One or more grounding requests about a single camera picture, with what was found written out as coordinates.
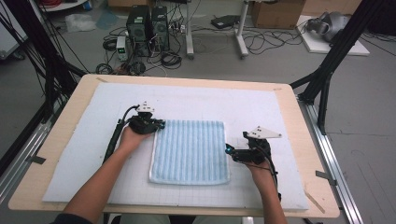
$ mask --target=hand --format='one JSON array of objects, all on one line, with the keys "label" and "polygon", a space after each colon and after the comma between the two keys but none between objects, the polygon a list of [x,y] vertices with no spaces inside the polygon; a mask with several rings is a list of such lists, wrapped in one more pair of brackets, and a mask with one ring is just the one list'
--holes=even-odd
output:
[{"label": "hand", "polygon": [[137,149],[140,143],[149,136],[150,134],[135,133],[129,126],[127,126],[122,131],[119,149],[132,152]]}]

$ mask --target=cardboard box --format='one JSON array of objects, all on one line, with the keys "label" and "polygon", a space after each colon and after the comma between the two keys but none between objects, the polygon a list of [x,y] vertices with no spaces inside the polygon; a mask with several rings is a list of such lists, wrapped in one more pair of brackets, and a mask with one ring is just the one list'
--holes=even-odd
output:
[{"label": "cardboard box", "polygon": [[151,0],[107,0],[110,7],[131,7],[133,5],[148,5],[152,7]]},{"label": "cardboard box", "polygon": [[251,12],[257,28],[294,29],[305,0],[282,0],[275,4],[255,3]]},{"label": "cardboard box", "polygon": [[360,3],[361,0],[306,0],[302,15],[319,17],[325,11],[352,15]]}]

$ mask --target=white cloth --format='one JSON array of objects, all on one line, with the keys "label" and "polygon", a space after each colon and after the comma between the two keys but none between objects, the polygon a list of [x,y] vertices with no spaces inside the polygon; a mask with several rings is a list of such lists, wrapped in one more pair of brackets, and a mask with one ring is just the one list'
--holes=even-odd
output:
[{"label": "white cloth", "polygon": [[230,180],[224,124],[167,120],[157,132],[149,179],[176,185],[217,185]]}]

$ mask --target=forearm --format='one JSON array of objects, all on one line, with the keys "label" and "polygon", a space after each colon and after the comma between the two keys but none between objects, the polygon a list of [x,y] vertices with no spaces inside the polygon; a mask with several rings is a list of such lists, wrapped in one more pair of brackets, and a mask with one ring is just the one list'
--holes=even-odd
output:
[{"label": "forearm", "polygon": [[280,200],[277,196],[274,179],[271,172],[267,170],[268,168],[268,164],[262,164],[262,169],[249,167],[252,172],[254,183],[262,196],[262,209],[265,224],[287,223]]},{"label": "forearm", "polygon": [[97,223],[128,156],[127,150],[116,150],[76,193],[64,209],[64,213],[84,217],[92,223]]},{"label": "forearm", "polygon": [[262,209],[265,224],[287,223],[273,181],[267,182],[264,188],[259,189],[259,192],[262,196]]}]

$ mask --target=black metal pole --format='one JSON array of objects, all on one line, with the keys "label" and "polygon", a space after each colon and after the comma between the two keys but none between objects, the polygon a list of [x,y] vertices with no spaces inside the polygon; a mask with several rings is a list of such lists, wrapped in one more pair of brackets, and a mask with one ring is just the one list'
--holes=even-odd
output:
[{"label": "black metal pole", "polygon": [[322,134],[325,132],[326,109],[329,97],[330,81],[335,69],[340,65],[355,45],[364,29],[367,27],[373,16],[382,7],[385,0],[362,0],[355,13],[349,20],[345,29],[340,33],[334,45],[330,49],[320,67],[312,74],[300,78],[291,83],[292,88],[300,87],[308,83],[304,92],[299,94],[300,100],[312,105],[315,98],[321,92],[318,126]]}]

